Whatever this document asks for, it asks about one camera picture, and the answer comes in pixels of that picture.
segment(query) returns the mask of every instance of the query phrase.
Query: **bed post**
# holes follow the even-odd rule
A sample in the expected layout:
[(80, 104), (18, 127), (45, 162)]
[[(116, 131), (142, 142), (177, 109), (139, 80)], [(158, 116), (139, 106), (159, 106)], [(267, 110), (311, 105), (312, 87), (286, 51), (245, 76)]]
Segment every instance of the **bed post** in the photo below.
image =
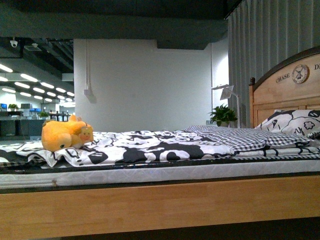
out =
[(250, 78), (249, 84), (249, 100), (250, 100), (250, 127), (254, 127), (254, 85), (256, 84), (256, 79), (254, 77)]

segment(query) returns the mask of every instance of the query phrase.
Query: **orange stuffed animal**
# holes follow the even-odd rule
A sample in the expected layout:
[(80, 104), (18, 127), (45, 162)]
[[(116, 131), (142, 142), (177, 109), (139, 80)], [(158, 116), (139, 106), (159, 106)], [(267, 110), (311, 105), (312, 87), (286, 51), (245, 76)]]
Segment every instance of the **orange stuffed animal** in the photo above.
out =
[(42, 126), (43, 148), (51, 152), (69, 147), (80, 148), (94, 140), (93, 128), (71, 115), (69, 121), (45, 121)]

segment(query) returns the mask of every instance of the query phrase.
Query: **pillow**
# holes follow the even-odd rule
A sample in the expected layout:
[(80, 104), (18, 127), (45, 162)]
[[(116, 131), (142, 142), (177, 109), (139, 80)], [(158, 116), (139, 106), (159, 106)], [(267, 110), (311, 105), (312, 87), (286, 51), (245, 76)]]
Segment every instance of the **pillow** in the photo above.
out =
[(311, 139), (319, 138), (320, 110), (276, 110), (255, 128)]

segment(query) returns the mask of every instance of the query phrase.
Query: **green plant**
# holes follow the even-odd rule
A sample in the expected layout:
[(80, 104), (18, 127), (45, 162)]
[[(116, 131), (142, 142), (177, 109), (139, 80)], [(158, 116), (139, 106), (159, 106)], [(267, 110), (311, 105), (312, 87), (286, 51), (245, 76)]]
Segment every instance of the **green plant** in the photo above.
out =
[(238, 120), (235, 111), (223, 104), (212, 109), (212, 112), (209, 112), (209, 114), (211, 116), (210, 123), (216, 122), (217, 126), (221, 126), (222, 122), (229, 124), (229, 122)]
[(8, 108), (9, 109), (19, 109), (18, 105), (14, 104), (14, 103), (9, 104)]
[(47, 113), (47, 112), (45, 112), (45, 111), (41, 111), (41, 112), (39, 112), (38, 116), (39, 116), (40, 118), (42, 118), (42, 117), (48, 117), (48, 116), (49, 116), (49, 113)]

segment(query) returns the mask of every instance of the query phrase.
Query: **curtain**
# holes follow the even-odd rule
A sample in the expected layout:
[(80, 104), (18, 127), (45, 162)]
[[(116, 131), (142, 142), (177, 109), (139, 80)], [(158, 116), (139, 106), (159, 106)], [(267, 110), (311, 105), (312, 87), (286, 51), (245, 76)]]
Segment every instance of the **curtain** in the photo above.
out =
[[(250, 126), (249, 82), (299, 52), (320, 46), (320, 0), (243, 0), (228, 17), (229, 83)], [(231, 97), (230, 106), (237, 109)]]

